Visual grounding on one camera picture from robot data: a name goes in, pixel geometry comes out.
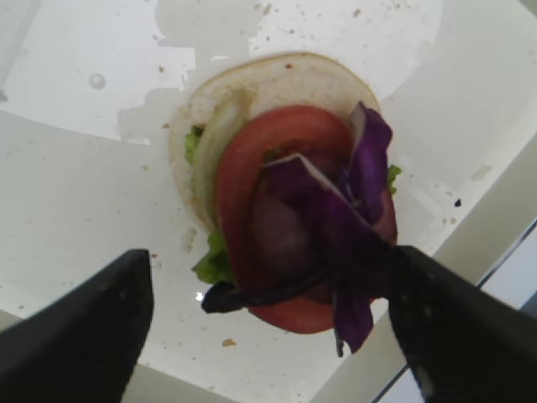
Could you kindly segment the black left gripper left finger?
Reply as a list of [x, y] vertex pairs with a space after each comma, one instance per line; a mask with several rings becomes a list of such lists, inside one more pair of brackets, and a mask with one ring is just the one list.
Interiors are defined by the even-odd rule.
[[154, 314], [149, 252], [131, 249], [1, 332], [3, 402], [119, 402]]

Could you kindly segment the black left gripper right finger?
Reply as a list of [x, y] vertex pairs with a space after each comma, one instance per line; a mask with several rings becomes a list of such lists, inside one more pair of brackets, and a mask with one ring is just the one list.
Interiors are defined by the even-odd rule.
[[388, 253], [388, 314], [426, 402], [534, 402], [536, 320], [410, 246]]

